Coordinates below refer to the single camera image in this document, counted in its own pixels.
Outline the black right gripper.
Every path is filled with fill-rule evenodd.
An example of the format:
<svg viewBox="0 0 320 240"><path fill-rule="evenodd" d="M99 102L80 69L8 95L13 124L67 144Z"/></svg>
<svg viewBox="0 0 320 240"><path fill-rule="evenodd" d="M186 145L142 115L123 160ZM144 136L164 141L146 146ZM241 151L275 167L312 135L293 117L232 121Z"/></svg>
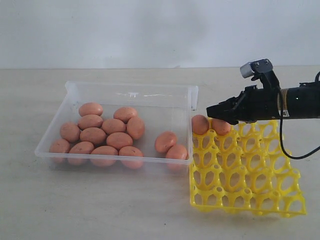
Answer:
<svg viewBox="0 0 320 240"><path fill-rule="evenodd" d="M206 108L208 117L230 125L239 122L254 123L260 120L278 120L278 88L264 89L255 85L246 87L238 96Z"/></svg>

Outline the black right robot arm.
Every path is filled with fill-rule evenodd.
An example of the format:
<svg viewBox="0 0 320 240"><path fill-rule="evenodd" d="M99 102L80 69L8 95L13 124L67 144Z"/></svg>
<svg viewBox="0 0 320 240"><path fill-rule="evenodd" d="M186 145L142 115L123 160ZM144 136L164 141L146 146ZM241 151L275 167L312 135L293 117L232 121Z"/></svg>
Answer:
<svg viewBox="0 0 320 240"><path fill-rule="evenodd" d="M282 88L283 118L317 119L320 117L320 88L302 85ZM217 105L206 108L207 116L223 120L231 125L239 122L279 120L281 118L281 99L276 89L271 91L248 86L239 96L231 97Z"/></svg>

